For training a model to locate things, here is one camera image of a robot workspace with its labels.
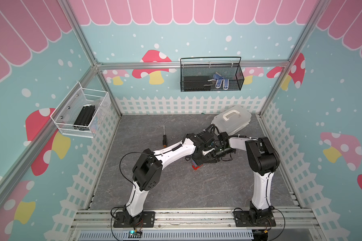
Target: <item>white mesh basket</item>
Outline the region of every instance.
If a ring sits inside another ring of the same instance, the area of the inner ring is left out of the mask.
[[[109,110],[111,104],[110,95],[106,91],[82,88],[79,82],[74,88],[77,89],[76,92],[67,102],[62,102],[55,109],[51,114],[51,119],[63,135],[94,138],[103,118]],[[86,94],[94,91],[96,95]],[[88,126],[74,125],[82,107],[87,104],[95,105],[96,107],[90,124]]]

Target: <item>wire mesh basket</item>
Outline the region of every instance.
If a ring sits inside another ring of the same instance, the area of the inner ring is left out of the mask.
[[[241,90],[241,57],[181,58],[181,92]]]
[[[67,102],[62,102],[50,117],[63,135],[94,138],[109,110],[111,104],[110,95],[106,91],[82,88],[79,82],[74,89],[77,90],[71,98]],[[88,126],[75,125],[79,113],[83,106],[86,105],[95,106],[95,112],[90,123]]]

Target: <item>black mounting plate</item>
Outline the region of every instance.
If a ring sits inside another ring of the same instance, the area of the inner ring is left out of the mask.
[[[273,217],[265,218],[265,219],[258,221],[255,224],[252,224],[248,218],[248,211],[234,211],[233,214],[236,217],[235,218],[236,227],[255,227],[255,226],[276,227],[276,222]]]
[[[116,219],[114,220],[113,227],[115,228],[130,228],[131,225],[126,221],[123,212],[117,212],[115,214]],[[141,218],[142,223],[137,225],[136,228],[152,228],[154,227],[155,212],[143,212]]]

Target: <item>black mesh basket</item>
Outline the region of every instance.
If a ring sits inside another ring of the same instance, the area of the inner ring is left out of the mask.
[[[244,76],[240,68],[241,57],[191,57],[180,59],[181,92],[184,91],[235,91],[241,90]],[[229,80],[228,89],[224,80],[219,88],[214,74]]]

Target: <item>ventilation grille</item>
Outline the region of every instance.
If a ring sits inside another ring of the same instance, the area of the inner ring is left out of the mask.
[[[144,230],[142,238],[128,238],[129,230],[113,231],[119,240],[245,240],[253,239],[251,230]],[[78,241],[116,240],[110,230],[81,231]]]

